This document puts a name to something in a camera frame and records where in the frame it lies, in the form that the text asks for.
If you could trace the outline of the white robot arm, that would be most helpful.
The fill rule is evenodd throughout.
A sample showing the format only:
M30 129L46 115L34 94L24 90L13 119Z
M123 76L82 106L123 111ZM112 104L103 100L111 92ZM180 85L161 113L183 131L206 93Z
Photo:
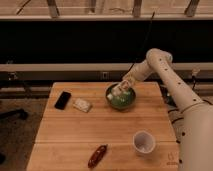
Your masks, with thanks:
M178 171L213 171L213 105L205 103L172 69L172 55L152 48L124 77L144 81L156 72L184 115Z

